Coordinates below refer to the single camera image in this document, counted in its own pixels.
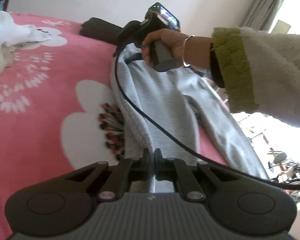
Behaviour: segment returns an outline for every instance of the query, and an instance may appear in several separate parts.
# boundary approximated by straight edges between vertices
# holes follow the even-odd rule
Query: ridged gray surface
[[[11,240],[292,240],[288,234],[247,237],[224,229],[200,204],[178,193],[132,194],[103,203],[88,222],[57,237],[36,238],[17,233]]]

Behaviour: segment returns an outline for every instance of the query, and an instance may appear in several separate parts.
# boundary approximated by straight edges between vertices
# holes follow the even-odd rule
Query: bracelet
[[[189,38],[191,37],[195,37],[194,35],[189,35],[188,37],[186,37],[185,41],[183,42],[183,52],[182,52],[182,62],[183,62],[183,65],[185,67],[189,67],[191,64],[187,64],[186,61],[185,61],[185,49],[186,49],[186,42]]]

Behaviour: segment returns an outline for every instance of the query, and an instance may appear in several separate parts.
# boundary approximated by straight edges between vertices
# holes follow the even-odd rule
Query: device screen
[[[169,13],[163,6],[160,7],[160,15],[165,20],[170,22],[176,29],[179,29],[178,20],[171,13]]]

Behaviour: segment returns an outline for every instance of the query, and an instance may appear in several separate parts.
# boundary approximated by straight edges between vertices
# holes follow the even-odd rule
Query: bed
[[[0,240],[12,233],[4,205],[17,190],[104,160],[118,162],[100,114],[115,107],[115,46],[79,35],[81,24],[12,14],[51,35],[20,44],[0,75]],[[226,164],[200,129],[201,154]]]

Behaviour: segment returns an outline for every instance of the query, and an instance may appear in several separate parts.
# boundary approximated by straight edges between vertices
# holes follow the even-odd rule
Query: curtain
[[[269,31],[284,0],[255,0],[241,26],[258,31]]]

